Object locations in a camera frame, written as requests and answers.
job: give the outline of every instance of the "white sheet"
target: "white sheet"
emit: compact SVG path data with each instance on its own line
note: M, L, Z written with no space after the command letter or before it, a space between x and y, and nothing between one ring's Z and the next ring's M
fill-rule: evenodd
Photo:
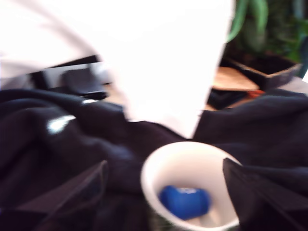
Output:
M1 0L1 77L99 54L131 121L191 138L233 0Z

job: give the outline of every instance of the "orange object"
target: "orange object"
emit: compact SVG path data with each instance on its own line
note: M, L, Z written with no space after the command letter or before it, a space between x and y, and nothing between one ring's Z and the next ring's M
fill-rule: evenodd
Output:
M247 92L248 97L251 99L255 99L257 97L259 97L260 95L264 94L265 92L262 90L254 90L254 91L249 91Z

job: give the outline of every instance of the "green plant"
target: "green plant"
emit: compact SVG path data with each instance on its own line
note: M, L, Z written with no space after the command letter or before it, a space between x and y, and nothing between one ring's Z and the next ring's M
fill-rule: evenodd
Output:
M250 58L278 54L302 62L303 54L308 56L308 45L302 47L307 52L299 52L308 36L305 10L305 0L237 0L226 55L237 51Z

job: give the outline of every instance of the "plant leaf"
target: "plant leaf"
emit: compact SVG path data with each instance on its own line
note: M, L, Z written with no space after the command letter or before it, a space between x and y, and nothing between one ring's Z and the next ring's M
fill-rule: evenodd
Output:
M248 0L237 1L235 17L232 22L231 31L229 33L227 42L230 42L232 39L234 39L240 32L246 17L247 5L248 5Z
M293 12L297 19L304 18L305 1L304 0L293 0Z
M266 32L258 33L257 25L253 19L246 19L242 29L242 42L253 53L261 53L265 48Z
M264 33L268 22L269 8L266 0L250 0L249 9L251 10L257 25L257 32Z

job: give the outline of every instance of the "soil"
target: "soil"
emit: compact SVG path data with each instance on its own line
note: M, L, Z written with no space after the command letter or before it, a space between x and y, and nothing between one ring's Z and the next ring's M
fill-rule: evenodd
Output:
M250 68L263 72L267 75L283 71L295 65L295 63L285 60L280 56L268 55L265 57L252 57L246 54L232 55L234 61L242 63Z

